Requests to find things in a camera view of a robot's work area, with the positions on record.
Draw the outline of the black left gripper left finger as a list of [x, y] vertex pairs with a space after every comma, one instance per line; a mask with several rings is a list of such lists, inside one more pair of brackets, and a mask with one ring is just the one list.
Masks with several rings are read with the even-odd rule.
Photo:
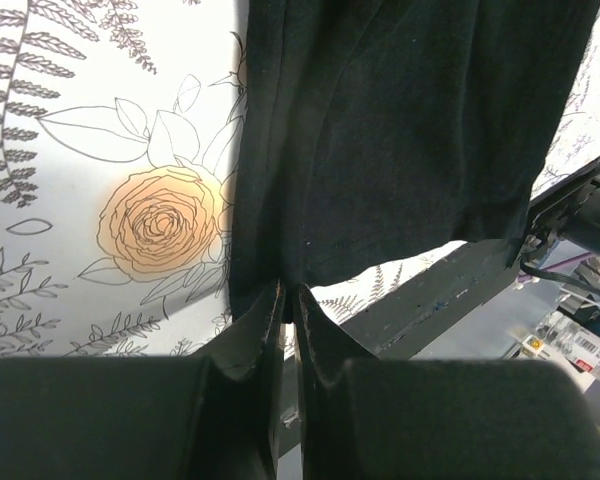
[[188, 356], [0, 359], [0, 479], [272, 479], [285, 289]]

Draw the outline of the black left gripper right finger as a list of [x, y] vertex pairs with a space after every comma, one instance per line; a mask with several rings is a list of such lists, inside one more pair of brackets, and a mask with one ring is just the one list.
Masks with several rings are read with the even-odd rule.
[[600, 434], [559, 367], [382, 360], [293, 294], [307, 479], [600, 479]]

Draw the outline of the black underwear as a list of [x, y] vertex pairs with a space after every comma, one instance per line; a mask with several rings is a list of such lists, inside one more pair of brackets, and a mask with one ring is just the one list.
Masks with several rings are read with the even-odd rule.
[[515, 241], [596, 1], [253, 1], [229, 299]]

